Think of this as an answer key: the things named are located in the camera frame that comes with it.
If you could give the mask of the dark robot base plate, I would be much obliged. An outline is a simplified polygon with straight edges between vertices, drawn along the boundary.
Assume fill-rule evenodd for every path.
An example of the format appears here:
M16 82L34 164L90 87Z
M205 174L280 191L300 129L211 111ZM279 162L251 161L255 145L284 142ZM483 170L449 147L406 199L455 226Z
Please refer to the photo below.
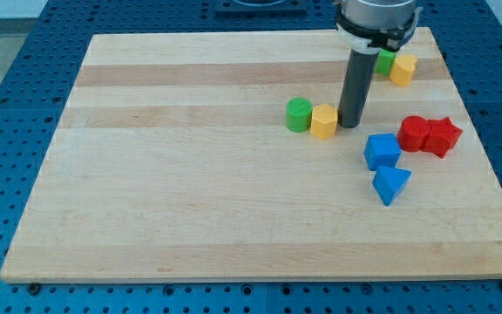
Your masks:
M214 12L222 15L306 13L308 0L213 0Z

